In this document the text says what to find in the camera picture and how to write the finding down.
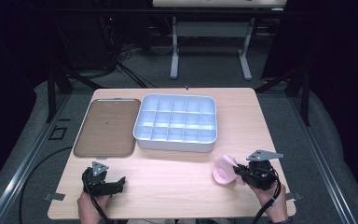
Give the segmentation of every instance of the person's hand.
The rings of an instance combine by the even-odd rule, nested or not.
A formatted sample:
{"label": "person's hand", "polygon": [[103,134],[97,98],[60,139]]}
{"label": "person's hand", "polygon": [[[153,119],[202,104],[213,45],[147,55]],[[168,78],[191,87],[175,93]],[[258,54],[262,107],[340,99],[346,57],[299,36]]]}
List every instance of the person's hand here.
{"label": "person's hand", "polygon": [[[97,201],[98,205],[100,205],[100,207],[105,210],[109,197],[109,195],[104,195],[95,197],[95,200]],[[80,222],[82,224],[100,223],[101,215],[92,204],[90,196],[85,192],[82,192],[80,197],[77,199],[77,211],[80,217]]]}
{"label": "person's hand", "polygon": [[[258,201],[260,201],[261,206],[266,204],[274,195],[275,189],[277,188],[278,182],[275,181],[271,184],[271,188],[267,190],[262,190],[249,186],[251,190],[255,193]],[[278,199],[269,207],[266,211],[266,214],[269,216],[272,222],[281,222],[289,218],[287,215],[287,206],[286,206],[286,186],[281,184],[281,193],[278,196]]]}

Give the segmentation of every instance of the desk leg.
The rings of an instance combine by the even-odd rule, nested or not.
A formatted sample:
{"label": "desk leg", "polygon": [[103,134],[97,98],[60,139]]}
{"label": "desk leg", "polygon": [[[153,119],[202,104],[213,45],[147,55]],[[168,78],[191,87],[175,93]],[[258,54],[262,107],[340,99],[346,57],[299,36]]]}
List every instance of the desk leg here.
{"label": "desk leg", "polygon": [[242,67],[242,72],[245,77],[245,80],[252,80],[251,70],[249,69],[248,61],[246,60],[246,52],[249,48],[249,43],[251,42],[251,37],[254,29],[255,19],[250,19],[247,31],[246,31],[246,37],[243,41],[242,49],[238,50],[238,54],[240,56],[240,62]]}
{"label": "desk leg", "polygon": [[179,49],[178,49],[178,35],[176,27],[176,17],[172,18],[172,64],[171,64],[171,79],[178,78],[179,66]]}

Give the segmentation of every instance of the divided storage tray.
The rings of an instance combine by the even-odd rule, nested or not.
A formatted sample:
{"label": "divided storage tray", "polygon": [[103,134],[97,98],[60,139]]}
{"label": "divided storage tray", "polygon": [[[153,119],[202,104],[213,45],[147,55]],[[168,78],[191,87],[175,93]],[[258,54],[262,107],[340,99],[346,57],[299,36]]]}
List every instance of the divided storage tray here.
{"label": "divided storage tray", "polygon": [[147,94],[133,135],[141,148],[210,152],[217,137],[216,102],[209,96]]}

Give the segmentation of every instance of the black cable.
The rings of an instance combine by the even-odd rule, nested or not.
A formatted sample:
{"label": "black cable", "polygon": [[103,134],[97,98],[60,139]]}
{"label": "black cable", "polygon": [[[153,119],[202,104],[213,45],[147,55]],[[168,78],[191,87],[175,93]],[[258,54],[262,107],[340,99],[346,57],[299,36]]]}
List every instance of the black cable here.
{"label": "black cable", "polygon": [[275,171],[275,174],[273,174],[272,172],[270,172],[268,170],[264,170],[264,169],[260,169],[260,168],[257,168],[257,170],[269,173],[270,175],[274,176],[278,183],[277,183],[277,188],[275,189],[275,192],[272,195],[272,198],[260,208],[260,210],[257,212],[252,224],[256,224],[258,222],[258,219],[260,219],[261,216],[263,215],[263,213],[265,213],[267,211],[267,209],[272,206],[272,204],[277,200],[278,196],[281,194],[281,188],[282,188],[281,180],[279,179],[278,173],[276,173],[276,171]]}
{"label": "black cable", "polygon": [[46,156],[46,158],[44,158],[42,161],[40,161],[35,167],[34,169],[31,171],[31,173],[28,175],[28,177],[26,178],[25,182],[24,182],[24,185],[22,186],[22,189],[21,189],[21,194],[20,194],[20,204],[19,204],[19,223],[21,224],[22,223],[22,198],[24,197],[24,192],[25,192],[25,187],[27,186],[27,183],[28,181],[30,180],[32,174],[34,173],[34,171],[43,163],[45,162],[48,158],[58,154],[59,152],[63,152],[65,150],[68,150],[68,149],[71,149],[72,147],[65,147],[65,148],[62,148],[62,149],[59,149],[53,153],[51,153],[50,155]]}
{"label": "black cable", "polygon": [[86,177],[83,176],[82,180],[83,180],[83,185],[86,187],[86,191],[87,191],[86,193],[88,193],[88,195],[89,195],[89,197],[91,199],[91,202],[94,205],[95,209],[97,209],[98,213],[103,218],[105,223],[112,223],[113,224],[113,222],[111,220],[109,220],[109,217],[107,217],[106,213],[103,211],[103,209],[101,208],[101,206],[98,204],[97,200],[95,199],[94,195],[90,191],[89,185],[86,183]]}

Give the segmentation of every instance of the white desk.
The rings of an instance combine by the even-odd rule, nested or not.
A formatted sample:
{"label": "white desk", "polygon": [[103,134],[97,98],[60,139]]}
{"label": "white desk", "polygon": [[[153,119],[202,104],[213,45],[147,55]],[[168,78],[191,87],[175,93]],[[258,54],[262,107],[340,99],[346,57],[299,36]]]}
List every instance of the white desk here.
{"label": "white desk", "polygon": [[[136,98],[148,93],[208,95],[216,101],[218,137],[209,153],[150,150],[135,146],[128,158],[78,158],[73,153],[62,174],[57,193],[63,201],[53,201],[48,210],[52,219],[78,219],[76,199],[83,189],[81,176],[93,161],[110,168],[106,182],[126,176],[122,193],[109,200],[108,217],[203,218],[254,217],[260,209],[255,194],[235,183],[221,186],[213,179],[213,166],[228,154],[237,163],[247,164],[246,156],[257,149],[275,151],[255,91],[252,89],[114,89],[97,90],[95,99]],[[287,192],[290,191],[279,160],[271,160]],[[296,212],[287,202],[289,216]]]}
{"label": "white desk", "polygon": [[[286,0],[153,0],[154,7],[223,7],[223,8],[275,8],[284,7]],[[171,78],[177,79],[179,65],[178,36],[244,37],[238,50],[245,80],[252,80],[246,52],[252,37],[255,19],[249,22],[179,22],[172,18]]]}

